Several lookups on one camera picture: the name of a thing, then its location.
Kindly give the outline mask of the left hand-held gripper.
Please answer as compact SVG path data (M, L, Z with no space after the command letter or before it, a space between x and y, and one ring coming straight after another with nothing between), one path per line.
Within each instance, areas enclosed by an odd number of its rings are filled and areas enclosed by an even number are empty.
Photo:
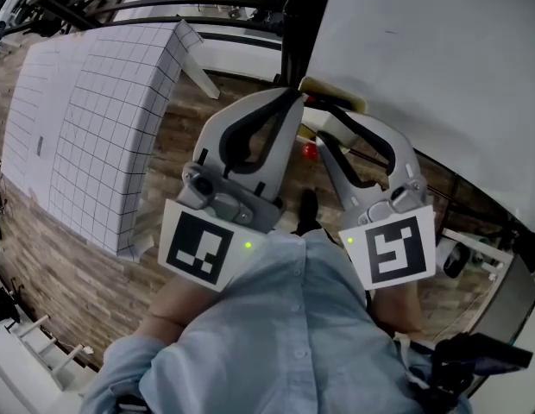
M260 91L212 116L184 166L184 185L165 203L158 263L215 292L239 274L266 242L284 211L276 198L303 116L302 95L293 88ZM250 139L274 125L256 160ZM255 179L254 193L224 178Z

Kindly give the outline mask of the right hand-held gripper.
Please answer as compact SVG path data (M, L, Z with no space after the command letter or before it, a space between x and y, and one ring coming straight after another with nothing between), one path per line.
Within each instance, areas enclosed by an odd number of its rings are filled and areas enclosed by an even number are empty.
M435 213L411 143L373 116L331 104L329 112L387 159L390 189L383 191L374 180L359 178L336 138L317 133L319 155L345 209L338 234L362 287L372 291L432 277Z

